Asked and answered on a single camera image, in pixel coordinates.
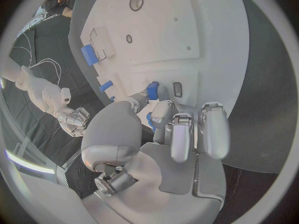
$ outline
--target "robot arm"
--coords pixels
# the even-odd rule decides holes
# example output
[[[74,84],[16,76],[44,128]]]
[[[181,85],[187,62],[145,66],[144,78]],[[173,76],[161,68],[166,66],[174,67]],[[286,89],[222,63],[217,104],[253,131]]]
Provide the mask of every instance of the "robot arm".
[[[37,78],[26,66],[20,67],[8,58],[2,76],[15,82],[20,90],[27,91],[31,101],[43,112],[58,119],[61,127],[72,137],[84,135],[89,113],[82,107],[73,110],[67,106],[71,100],[69,88],[60,89],[45,79]]]

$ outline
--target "humanoid robot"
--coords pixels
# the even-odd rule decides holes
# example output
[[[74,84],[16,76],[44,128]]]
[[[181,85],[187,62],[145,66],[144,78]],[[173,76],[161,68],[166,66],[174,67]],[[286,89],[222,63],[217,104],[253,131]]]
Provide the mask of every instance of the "humanoid robot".
[[[34,77],[29,68],[10,58],[3,77],[28,91],[32,102],[56,117],[69,135],[83,136],[83,162],[99,172],[95,179],[99,198],[85,199],[96,207],[88,209],[95,219],[181,224],[212,223],[217,217],[226,194],[220,160],[230,146],[227,114],[220,103],[206,103],[198,113],[178,111],[167,88],[160,85],[106,106],[85,129],[89,114],[67,106],[68,88]],[[156,130],[153,142],[141,147],[137,113],[148,104],[149,92],[159,99],[150,115]]]

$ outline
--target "blue block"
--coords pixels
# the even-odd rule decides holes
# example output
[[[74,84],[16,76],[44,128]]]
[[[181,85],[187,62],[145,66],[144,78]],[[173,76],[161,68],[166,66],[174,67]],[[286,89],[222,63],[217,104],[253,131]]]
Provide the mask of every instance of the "blue block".
[[[83,46],[81,48],[81,51],[82,51],[83,56],[85,57],[85,60],[89,66],[93,66],[94,64],[99,62],[99,59],[96,56],[96,53],[90,44]]]
[[[152,82],[147,87],[148,98],[151,101],[156,101],[158,99],[158,94],[157,94],[158,86],[159,86],[158,82]]]
[[[104,83],[103,85],[100,86],[100,91],[104,92],[106,89],[108,89],[112,85],[113,85],[112,81],[107,81],[106,83]]]
[[[155,132],[155,127],[153,126],[153,124],[152,124],[151,121],[150,121],[150,116],[151,116],[151,112],[149,112],[149,113],[147,114],[147,120],[148,120],[148,122],[149,122],[149,125],[151,126],[151,130],[152,130],[153,132]]]

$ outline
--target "circular hole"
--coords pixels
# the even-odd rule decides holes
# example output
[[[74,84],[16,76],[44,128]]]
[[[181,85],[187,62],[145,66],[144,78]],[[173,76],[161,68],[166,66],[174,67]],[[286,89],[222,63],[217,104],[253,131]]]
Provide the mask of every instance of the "circular hole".
[[[133,11],[138,11],[143,6],[144,0],[130,0],[130,8]]]
[[[127,35],[127,42],[132,43],[132,37],[130,35]]]

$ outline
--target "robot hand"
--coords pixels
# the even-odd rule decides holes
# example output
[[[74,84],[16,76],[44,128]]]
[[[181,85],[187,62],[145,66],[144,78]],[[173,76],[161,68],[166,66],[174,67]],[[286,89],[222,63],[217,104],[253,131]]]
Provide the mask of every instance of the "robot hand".
[[[61,127],[72,137],[84,135],[89,113],[82,107],[73,110],[67,106],[71,100],[69,88],[60,89],[45,79],[37,78],[26,66],[20,67],[10,59],[9,69],[3,77],[15,82],[16,87],[27,91],[31,101],[43,112],[58,119]]]

